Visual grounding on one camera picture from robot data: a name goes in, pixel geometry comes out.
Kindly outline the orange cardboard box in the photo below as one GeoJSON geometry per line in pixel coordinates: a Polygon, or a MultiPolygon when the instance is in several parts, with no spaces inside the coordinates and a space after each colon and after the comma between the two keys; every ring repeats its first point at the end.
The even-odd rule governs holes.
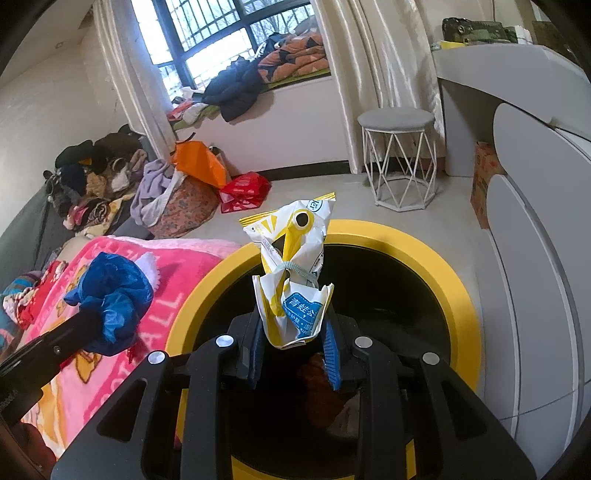
{"type": "Polygon", "coordinates": [[[495,175],[505,175],[495,148],[486,142],[477,142],[475,148],[475,169],[470,202],[482,229],[489,229],[487,215],[487,193],[489,183],[495,175]]]}

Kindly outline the floral laundry basket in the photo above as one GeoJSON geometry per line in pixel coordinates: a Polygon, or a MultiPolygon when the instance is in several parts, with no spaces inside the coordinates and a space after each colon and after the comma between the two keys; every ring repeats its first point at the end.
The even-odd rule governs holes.
{"type": "Polygon", "coordinates": [[[214,187],[187,176],[172,193],[158,221],[148,227],[155,239],[178,238],[214,215],[219,200],[214,187]]]}

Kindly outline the orange cloth bag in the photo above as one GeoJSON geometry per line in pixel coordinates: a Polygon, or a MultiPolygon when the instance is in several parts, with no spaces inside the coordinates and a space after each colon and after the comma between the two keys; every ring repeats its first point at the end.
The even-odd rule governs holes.
{"type": "Polygon", "coordinates": [[[216,189],[229,182],[228,170],[221,160],[200,141],[177,143],[171,161],[178,171],[216,189]]]}

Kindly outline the white desk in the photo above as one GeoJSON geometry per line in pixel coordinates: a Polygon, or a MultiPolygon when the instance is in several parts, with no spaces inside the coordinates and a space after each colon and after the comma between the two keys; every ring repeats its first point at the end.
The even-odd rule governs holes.
{"type": "Polygon", "coordinates": [[[494,142],[494,114],[502,104],[590,139],[590,80],[553,50],[483,44],[441,49],[432,56],[442,95],[448,175],[473,175],[475,145],[494,142]]]}

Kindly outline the yellow white snack bag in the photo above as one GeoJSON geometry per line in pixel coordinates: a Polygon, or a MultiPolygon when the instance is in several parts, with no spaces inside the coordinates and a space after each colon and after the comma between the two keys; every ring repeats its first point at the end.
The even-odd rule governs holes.
{"type": "Polygon", "coordinates": [[[324,265],[334,192],[297,200],[240,220],[259,249],[263,275],[252,277],[256,307],[270,345],[286,350],[314,340],[332,299],[332,284],[318,277],[324,265]]]}

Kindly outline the red shopping bag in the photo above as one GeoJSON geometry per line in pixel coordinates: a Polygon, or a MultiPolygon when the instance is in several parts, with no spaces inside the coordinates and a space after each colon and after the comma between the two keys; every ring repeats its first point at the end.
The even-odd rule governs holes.
{"type": "Polygon", "coordinates": [[[218,191],[221,213],[257,209],[270,192],[271,183],[256,172],[249,172],[231,180],[218,191]]]}

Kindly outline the yellow rimmed black trash bin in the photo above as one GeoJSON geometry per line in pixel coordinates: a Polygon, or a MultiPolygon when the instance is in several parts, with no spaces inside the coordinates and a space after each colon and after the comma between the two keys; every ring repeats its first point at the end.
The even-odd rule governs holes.
{"type": "MultiPolygon", "coordinates": [[[[169,356],[189,354],[228,332],[236,317],[259,313],[252,277],[263,273],[253,243],[214,267],[181,307],[166,343],[169,356]]],[[[384,225],[334,220],[318,282],[334,287],[322,328],[329,318],[349,317],[363,335],[392,350],[418,341],[476,393],[481,364],[476,311],[457,274],[430,247],[384,225]]],[[[263,331],[263,340],[250,351],[249,377],[229,387],[224,438],[230,479],[357,479],[359,439],[332,438],[308,421],[300,372],[315,354],[325,357],[322,330],[314,340],[286,350],[270,345],[263,331]]]]}

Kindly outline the lavender garment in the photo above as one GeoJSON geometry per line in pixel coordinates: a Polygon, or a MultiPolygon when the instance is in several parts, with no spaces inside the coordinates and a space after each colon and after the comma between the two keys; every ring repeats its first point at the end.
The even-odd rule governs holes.
{"type": "Polygon", "coordinates": [[[164,159],[146,163],[130,207],[134,222],[143,227],[154,226],[183,179],[184,175],[164,159]]]}

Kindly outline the black jacket on sill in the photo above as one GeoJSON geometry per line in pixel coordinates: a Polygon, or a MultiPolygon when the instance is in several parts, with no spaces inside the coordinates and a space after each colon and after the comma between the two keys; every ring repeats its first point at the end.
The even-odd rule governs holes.
{"type": "Polygon", "coordinates": [[[259,61],[239,56],[209,81],[201,100],[206,105],[217,106],[222,119],[231,122],[249,111],[264,86],[259,61]]]}

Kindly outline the pink teddy bear blanket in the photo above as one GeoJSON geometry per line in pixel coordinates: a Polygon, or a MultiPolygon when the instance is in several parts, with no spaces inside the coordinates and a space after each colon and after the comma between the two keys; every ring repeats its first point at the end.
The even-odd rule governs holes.
{"type": "Polygon", "coordinates": [[[59,367],[24,416],[55,456],[148,353],[164,349],[188,295],[237,248],[226,240],[103,236],[82,247],[51,281],[24,344],[81,307],[98,307],[105,321],[98,341],[59,367]]]}

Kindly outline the grey headboard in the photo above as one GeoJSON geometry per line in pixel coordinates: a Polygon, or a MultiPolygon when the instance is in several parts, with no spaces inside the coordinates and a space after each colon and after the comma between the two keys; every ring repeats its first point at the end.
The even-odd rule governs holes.
{"type": "Polygon", "coordinates": [[[42,187],[1,236],[1,290],[21,274],[41,270],[50,255],[73,237],[74,233],[63,226],[63,220],[47,201],[42,187]]]}

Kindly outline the red garment on bed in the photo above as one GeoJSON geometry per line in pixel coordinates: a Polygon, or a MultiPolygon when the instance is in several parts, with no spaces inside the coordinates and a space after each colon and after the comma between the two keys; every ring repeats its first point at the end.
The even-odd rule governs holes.
{"type": "Polygon", "coordinates": [[[33,325],[40,314],[43,304],[53,285],[61,277],[68,263],[55,260],[45,271],[39,283],[23,292],[17,303],[17,320],[22,330],[33,325]]]}

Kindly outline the left cream curtain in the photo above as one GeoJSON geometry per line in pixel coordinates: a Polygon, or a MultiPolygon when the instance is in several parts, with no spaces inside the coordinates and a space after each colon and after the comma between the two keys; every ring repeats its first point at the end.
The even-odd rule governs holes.
{"type": "Polygon", "coordinates": [[[147,137],[157,157],[168,160],[176,137],[167,119],[169,97],[152,64],[129,1],[93,3],[103,60],[129,127],[147,137]]]}

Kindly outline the pile of clothes on bed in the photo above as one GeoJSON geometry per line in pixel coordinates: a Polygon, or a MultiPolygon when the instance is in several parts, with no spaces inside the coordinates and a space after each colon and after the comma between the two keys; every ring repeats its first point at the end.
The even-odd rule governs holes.
{"type": "Polygon", "coordinates": [[[113,234],[130,207],[154,153],[147,138],[124,125],[93,141],[66,147],[43,172],[45,197],[66,230],[86,236],[113,234]]]}

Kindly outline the right cream curtain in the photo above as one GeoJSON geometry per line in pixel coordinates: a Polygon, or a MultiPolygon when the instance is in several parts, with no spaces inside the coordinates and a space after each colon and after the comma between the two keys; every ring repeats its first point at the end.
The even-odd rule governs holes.
{"type": "Polygon", "coordinates": [[[446,157],[442,98],[425,21],[416,1],[315,1],[329,69],[335,79],[349,150],[349,169],[363,172],[358,117],[381,107],[431,112],[428,131],[446,157]]]}

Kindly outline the blue plastic bag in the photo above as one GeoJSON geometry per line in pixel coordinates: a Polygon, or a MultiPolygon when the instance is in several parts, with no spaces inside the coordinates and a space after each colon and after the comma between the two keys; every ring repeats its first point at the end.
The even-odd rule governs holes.
{"type": "Polygon", "coordinates": [[[86,351],[114,356],[135,343],[138,325],[155,293],[134,261],[101,252],[64,296],[65,303],[80,312],[95,312],[101,317],[102,333],[84,348],[86,351]]]}

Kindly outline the white yarn bundle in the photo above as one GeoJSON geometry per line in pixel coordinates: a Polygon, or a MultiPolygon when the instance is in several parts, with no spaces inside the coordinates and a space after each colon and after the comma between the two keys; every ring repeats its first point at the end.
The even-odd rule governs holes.
{"type": "Polygon", "coordinates": [[[137,258],[134,264],[146,277],[153,293],[156,293],[160,285],[160,271],[156,264],[156,257],[151,252],[146,252],[137,258]]]}

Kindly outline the barred window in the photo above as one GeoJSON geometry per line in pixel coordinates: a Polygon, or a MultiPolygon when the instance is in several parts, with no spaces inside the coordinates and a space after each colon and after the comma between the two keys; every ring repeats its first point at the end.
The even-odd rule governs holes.
{"type": "Polygon", "coordinates": [[[170,99],[191,87],[201,93],[239,57],[251,60],[274,34],[314,24],[310,1],[134,1],[152,64],[170,99]]]}

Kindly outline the camouflage bag on desk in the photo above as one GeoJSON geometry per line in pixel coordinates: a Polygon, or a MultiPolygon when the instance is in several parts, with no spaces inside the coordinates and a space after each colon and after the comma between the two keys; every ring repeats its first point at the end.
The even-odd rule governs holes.
{"type": "Polygon", "coordinates": [[[463,44],[516,42],[505,27],[495,21],[448,17],[442,20],[442,32],[445,41],[463,44]]]}

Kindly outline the cream curtain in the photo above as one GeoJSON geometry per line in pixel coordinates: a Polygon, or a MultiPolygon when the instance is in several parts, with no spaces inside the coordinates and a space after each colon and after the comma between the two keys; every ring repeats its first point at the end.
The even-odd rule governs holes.
{"type": "Polygon", "coordinates": [[[103,60],[129,127],[147,137],[157,157],[168,160],[176,137],[167,119],[169,97],[152,64],[129,1],[93,3],[103,60]]]}
{"type": "Polygon", "coordinates": [[[425,21],[416,1],[315,1],[329,69],[335,79],[349,150],[349,169],[363,172],[358,117],[381,107],[431,112],[428,131],[446,157],[442,98],[425,21]]]}

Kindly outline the orange black patterned quilt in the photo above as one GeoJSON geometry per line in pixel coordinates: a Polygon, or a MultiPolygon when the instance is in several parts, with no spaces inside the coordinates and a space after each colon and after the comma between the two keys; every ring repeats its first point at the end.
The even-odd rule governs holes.
{"type": "Polygon", "coordinates": [[[257,64],[263,83],[274,84],[329,69],[325,45],[320,33],[290,37],[257,64]]]}

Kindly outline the white round chair back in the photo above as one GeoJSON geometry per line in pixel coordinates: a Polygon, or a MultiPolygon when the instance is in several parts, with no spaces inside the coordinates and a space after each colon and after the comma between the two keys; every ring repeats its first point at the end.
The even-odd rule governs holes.
{"type": "Polygon", "coordinates": [[[477,256],[484,399],[538,478],[590,411],[590,145],[507,104],[477,256]]]}

